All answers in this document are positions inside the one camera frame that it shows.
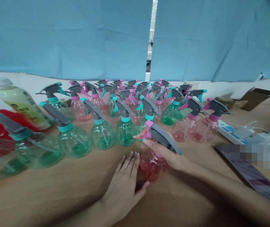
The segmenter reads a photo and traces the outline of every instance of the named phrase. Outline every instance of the bottle label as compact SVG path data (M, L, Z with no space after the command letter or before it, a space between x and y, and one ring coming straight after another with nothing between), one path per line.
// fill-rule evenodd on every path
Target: bottle label
M28 103L20 102L4 102L11 106L16 112L22 115L30 124L38 129L38 131L45 130L52 126L52 121L43 113L43 111L36 105L31 96L27 99Z

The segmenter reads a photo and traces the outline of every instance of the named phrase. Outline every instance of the power strip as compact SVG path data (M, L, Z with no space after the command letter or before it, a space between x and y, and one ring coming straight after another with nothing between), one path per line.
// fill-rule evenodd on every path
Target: power strip
M238 136L233 134L236 129L234 129L232 126L228 125L222 120L218 120L218 124L218 132L222 134L225 138L227 138L229 141L231 141L233 144L248 144L246 141L241 140Z

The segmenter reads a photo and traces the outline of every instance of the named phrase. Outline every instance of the finger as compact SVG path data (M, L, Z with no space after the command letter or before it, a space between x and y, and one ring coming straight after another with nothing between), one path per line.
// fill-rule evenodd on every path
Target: finger
M137 155L135 157L134 164L133 164L132 172L131 172L131 178L134 179L135 181L136 181L136 177L137 177L139 160L140 160L140 155L139 155L139 153L137 153Z
M124 155L124 156L122 157L121 162L118 164L117 169L116 169L115 172L118 172L118 171L121 169L123 163L125 162L125 159L126 159L126 156Z
M121 167L122 170L125 170L128 167L128 165L133 157L133 154L134 154L133 151L131 151L130 155L128 156L128 158L125 160L124 164Z
M144 128L138 135L134 136L135 139L140 139L141 137L143 137L148 131L148 128Z
M149 182L149 181L145 182L145 183L143 184L143 186L141 187L141 189L139 189L139 190L135 193L135 195L134 195L134 197L133 197L134 206L139 202L139 200L142 199L142 197L145 196L145 194L146 194L146 192L147 192L147 188L148 188L149 185L150 185L150 182Z
M126 168L126 173L130 174L130 176L131 176L132 168L133 168L136 157L137 157L137 152L134 153L133 158L130 160L129 165Z
M147 139L143 139L142 142L152 150L156 151L158 154L162 155L167 160L170 160L175 155L175 153L158 142Z

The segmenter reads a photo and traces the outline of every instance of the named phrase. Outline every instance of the cardboard box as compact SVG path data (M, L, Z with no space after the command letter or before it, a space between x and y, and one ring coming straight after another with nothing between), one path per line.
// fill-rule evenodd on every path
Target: cardboard box
M251 111L260 103L262 103L264 100L268 99L269 97L270 97L269 90L253 87L250 90L248 90L245 93L245 95L240 99L240 100L248 101L248 103L244 107L242 107L242 109Z

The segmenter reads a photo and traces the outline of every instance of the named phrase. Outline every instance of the white bottle cap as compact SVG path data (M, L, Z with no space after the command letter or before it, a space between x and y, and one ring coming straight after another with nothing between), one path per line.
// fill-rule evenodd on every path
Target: white bottle cap
M13 85L13 83L11 82L11 80L9 78L0 78L0 86L1 87L7 87L7 86L11 86Z

